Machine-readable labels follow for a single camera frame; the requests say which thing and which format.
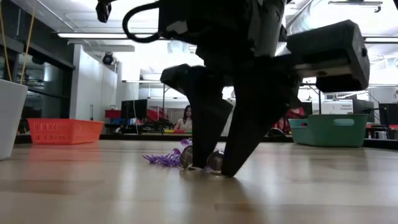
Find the green basket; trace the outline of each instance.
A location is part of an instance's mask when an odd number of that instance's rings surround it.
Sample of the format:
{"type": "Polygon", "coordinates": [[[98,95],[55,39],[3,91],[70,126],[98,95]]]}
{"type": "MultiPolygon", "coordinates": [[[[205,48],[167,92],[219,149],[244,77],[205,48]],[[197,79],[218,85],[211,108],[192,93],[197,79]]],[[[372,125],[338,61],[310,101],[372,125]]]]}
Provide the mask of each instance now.
{"type": "Polygon", "coordinates": [[[297,144],[361,147],[367,120],[367,114],[316,114],[308,119],[289,119],[289,123],[297,144]]]}

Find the orange basket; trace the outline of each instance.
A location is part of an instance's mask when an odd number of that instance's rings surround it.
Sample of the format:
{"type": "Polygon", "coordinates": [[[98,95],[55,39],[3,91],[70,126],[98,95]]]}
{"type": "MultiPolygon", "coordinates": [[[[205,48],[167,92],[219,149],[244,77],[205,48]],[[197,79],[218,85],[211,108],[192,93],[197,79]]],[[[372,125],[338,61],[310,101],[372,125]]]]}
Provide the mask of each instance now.
{"type": "Polygon", "coordinates": [[[76,119],[28,119],[33,144],[82,144],[100,138],[104,123],[76,119]]]}

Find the purple toy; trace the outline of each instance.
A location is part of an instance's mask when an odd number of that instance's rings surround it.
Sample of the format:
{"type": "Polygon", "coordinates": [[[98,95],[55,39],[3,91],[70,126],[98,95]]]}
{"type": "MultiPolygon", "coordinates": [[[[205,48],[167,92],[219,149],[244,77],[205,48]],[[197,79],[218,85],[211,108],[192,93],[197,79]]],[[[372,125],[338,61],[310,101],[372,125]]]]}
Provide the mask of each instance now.
{"type": "MultiPolygon", "coordinates": [[[[192,145],[192,141],[190,139],[183,139],[181,145],[186,148],[192,145]]],[[[179,149],[173,149],[173,153],[167,154],[166,156],[144,155],[143,158],[148,160],[151,164],[178,167],[180,165],[180,155],[181,151],[179,149]]]]}

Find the white pot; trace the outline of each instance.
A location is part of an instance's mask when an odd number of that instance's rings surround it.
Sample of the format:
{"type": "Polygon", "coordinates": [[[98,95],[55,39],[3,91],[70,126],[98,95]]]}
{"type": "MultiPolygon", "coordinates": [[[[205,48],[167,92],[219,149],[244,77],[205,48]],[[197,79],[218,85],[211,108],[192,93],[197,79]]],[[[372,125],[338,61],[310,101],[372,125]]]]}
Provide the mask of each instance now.
{"type": "Polygon", "coordinates": [[[0,80],[0,160],[11,156],[27,86],[0,80]]]}

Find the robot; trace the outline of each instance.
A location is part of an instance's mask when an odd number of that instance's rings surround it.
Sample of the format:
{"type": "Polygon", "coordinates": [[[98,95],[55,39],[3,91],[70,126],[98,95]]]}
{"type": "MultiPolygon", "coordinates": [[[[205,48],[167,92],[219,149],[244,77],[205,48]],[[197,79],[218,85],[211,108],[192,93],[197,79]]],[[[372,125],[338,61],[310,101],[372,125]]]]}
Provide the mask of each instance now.
{"type": "MultiPolygon", "coordinates": [[[[111,3],[98,0],[98,20],[107,22],[111,3]]],[[[359,91],[369,84],[368,51],[357,24],[343,21],[287,36],[282,25],[291,0],[159,0],[130,10],[123,30],[135,42],[160,38],[197,46],[205,66],[167,68],[161,82],[187,96],[192,106],[192,166],[205,168],[233,107],[222,89],[234,86],[236,106],[221,165],[233,177],[272,125],[298,108],[303,78],[316,77],[322,92],[359,91]],[[138,12],[159,8],[158,32],[130,33],[138,12]],[[291,54],[275,57],[278,42],[291,54]]]]}

